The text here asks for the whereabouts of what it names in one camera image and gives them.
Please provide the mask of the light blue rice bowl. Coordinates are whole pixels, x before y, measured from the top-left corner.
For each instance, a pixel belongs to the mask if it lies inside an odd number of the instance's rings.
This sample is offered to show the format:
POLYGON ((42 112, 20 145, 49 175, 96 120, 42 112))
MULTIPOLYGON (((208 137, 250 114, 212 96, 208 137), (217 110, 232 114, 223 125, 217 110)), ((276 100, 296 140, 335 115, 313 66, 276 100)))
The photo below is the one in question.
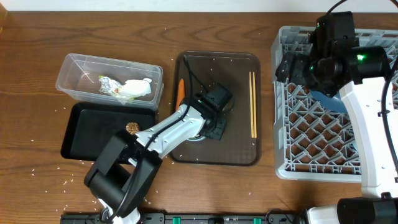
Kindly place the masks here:
POLYGON ((197 135, 197 136, 194 136, 192 138, 188 138, 188 141, 198 142, 198 141, 202 141, 204 139, 206 139, 205 136, 197 135))

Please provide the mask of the orange carrot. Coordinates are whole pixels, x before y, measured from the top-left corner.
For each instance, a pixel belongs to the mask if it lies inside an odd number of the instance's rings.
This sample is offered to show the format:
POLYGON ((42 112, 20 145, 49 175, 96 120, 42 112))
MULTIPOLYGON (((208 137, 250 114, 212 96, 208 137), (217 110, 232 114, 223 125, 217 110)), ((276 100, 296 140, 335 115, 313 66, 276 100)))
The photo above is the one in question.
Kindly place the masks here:
POLYGON ((181 78, 178 82, 178 88, 177 88, 177 98, 176 98, 176 104, 175 104, 175 110, 177 111, 182 100, 185 98, 185 81, 183 78, 181 78))

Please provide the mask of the light blue cup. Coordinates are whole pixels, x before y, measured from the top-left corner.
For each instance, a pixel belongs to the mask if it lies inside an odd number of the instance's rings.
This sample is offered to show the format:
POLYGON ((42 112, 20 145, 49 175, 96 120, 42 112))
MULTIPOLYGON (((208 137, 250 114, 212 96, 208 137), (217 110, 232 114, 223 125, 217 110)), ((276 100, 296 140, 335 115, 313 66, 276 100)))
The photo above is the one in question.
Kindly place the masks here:
POLYGON ((353 147, 354 147, 354 149, 356 150, 356 152, 359 153, 359 147, 358 147, 358 145, 357 145, 357 141, 354 141, 354 142, 353 142, 353 147))

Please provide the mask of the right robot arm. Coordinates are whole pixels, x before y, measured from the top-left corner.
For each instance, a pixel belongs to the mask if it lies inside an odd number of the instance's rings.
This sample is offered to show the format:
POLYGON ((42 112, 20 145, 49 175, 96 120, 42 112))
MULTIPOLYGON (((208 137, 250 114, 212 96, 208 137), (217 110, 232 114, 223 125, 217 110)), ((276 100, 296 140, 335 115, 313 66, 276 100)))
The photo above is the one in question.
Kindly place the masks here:
POLYGON ((396 63, 381 46, 362 47, 353 14, 328 11, 309 35, 309 54, 287 52, 275 76, 327 97, 340 96, 353 127, 362 195, 313 207, 297 223, 397 222, 397 110, 392 104, 396 63))

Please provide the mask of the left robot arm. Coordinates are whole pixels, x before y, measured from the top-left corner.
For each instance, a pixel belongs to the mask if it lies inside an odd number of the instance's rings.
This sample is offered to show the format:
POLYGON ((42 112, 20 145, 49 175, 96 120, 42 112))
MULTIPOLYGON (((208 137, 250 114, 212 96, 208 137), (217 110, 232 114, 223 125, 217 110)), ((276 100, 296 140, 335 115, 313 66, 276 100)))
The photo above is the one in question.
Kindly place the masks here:
POLYGON ((233 94, 217 84, 208 93, 191 93, 170 117, 130 134, 117 132, 85 176, 84 183, 104 205, 100 223, 137 223, 138 205, 152 185, 164 157, 196 136, 221 139, 225 107, 233 94))

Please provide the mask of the blue plate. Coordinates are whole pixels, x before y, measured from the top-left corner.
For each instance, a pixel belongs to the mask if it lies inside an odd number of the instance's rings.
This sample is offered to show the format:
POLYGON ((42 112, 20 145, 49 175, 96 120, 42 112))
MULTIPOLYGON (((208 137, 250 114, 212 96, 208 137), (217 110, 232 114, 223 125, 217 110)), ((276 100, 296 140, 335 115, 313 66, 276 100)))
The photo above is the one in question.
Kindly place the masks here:
POLYGON ((339 93, 331 98, 319 91, 310 90, 310 94, 315 100, 319 101, 324 108, 337 113, 347 113, 347 109, 342 102, 339 93))

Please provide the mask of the white napkin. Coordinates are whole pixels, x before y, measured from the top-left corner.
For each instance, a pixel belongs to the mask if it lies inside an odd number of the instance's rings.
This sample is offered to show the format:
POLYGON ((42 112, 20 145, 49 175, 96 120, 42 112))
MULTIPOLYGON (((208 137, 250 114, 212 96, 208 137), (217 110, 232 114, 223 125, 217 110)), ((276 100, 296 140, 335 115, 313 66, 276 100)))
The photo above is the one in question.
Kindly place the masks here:
POLYGON ((118 93, 124 98, 137 98, 148 95, 152 92, 150 87, 152 80, 144 78, 142 80, 127 80, 125 84, 118 88, 118 93))

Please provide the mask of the brown cookie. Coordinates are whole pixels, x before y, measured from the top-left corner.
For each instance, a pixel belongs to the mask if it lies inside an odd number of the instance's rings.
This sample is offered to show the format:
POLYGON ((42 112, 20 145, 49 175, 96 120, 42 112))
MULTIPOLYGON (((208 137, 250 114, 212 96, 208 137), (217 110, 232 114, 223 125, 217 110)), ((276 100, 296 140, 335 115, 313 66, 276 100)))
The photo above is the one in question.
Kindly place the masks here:
POLYGON ((140 126, 138 123, 130 122, 126 125, 126 131, 129 134, 134 135, 140 131, 140 126))

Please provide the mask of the foil yellow snack wrapper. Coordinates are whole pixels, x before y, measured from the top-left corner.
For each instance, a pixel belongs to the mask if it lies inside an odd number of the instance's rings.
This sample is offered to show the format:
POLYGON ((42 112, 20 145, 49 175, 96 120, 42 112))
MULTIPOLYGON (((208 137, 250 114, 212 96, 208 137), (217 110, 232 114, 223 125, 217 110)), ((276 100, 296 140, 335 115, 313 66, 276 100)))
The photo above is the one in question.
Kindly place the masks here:
POLYGON ((100 75, 99 82, 101 83, 99 91, 102 93, 106 93, 116 98, 134 99, 134 97, 122 96, 122 94, 119 93, 119 89, 122 87, 122 84, 110 77, 100 75))

